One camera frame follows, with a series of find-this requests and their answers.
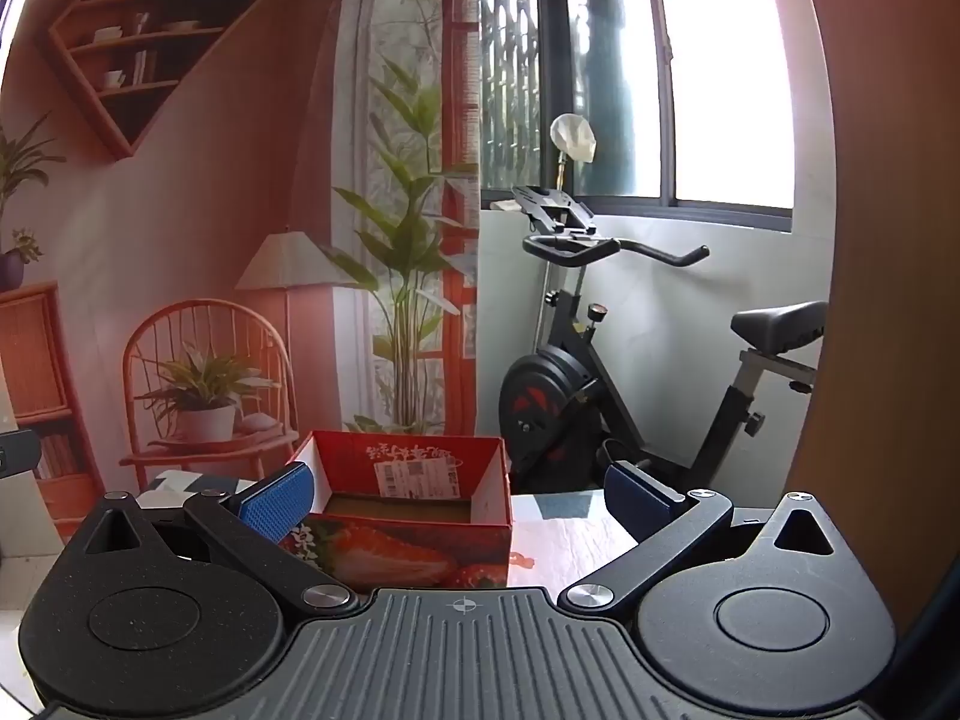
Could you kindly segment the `red strawberry cardboard box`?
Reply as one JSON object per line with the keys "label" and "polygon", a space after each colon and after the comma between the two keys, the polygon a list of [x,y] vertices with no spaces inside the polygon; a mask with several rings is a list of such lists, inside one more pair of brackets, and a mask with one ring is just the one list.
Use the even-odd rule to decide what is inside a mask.
{"label": "red strawberry cardboard box", "polygon": [[508,583],[511,489],[498,437],[316,431],[293,455],[314,478],[309,514],[284,540],[369,592]]}

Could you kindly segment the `brown wooden door panel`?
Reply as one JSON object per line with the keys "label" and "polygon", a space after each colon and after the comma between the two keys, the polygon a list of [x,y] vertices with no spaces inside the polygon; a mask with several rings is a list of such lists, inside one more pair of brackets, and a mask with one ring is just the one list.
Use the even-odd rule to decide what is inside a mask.
{"label": "brown wooden door panel", "polygon": [[788,476],[899,628],[958,553],[958,0],[814,0],[832,92],[827,335]]}

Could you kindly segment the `white cloth on pole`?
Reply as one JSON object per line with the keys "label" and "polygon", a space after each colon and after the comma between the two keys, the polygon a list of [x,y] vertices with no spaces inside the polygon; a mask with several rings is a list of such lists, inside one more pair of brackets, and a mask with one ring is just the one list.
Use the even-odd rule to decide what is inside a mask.
{"label": "white cloth on pole", "polygon": [[556,115],[550,124],[550,140],[567,160],[590,164],[596,158],[596,133],[582,115]]}

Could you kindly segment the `printed room backdrop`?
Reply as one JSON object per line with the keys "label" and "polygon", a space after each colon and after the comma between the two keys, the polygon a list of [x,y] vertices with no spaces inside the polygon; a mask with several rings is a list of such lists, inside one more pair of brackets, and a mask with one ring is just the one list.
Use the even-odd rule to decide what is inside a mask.
{"label": "printed room backdrop", "polygon": [[478,0],[2,0],[2,418],[43,534],[477,419]]}

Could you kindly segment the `black exercise bike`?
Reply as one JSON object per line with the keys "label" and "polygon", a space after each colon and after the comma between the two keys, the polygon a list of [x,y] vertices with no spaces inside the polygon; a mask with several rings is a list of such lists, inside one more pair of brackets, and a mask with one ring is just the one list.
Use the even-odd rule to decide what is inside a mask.
{"label": "black exercise bike", "polygon": [[594,346],[607,307],[582,305],[582,297],[581,288],[542,291],[542,304],[553,310],[550,328],[535,332],[535,348],[511,364],[501,383],[498,424],[513,493],[599,488],[617,460],[679,491],[708,488],[736,437],[753,436],[765,422],[754,410],[763,374],[786,379],[800,394],[814,390],[817,371],[788,355],[823,337],[828,304],[809,301],[737,312],[731,330],[747,348],[697,455],[683,465],[641,436]]}

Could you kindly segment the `dark framed window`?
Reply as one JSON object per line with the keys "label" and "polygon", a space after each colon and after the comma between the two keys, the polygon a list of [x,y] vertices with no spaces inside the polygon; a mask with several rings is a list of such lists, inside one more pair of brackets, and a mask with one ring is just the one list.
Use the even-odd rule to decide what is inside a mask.
{"label": "dark framed window", "polygon": [[[561,182],[601,215],[786,231],[794,121],[776,0],[478,0],[482,195]],[[550,140],[579,114],[596,158]]]}

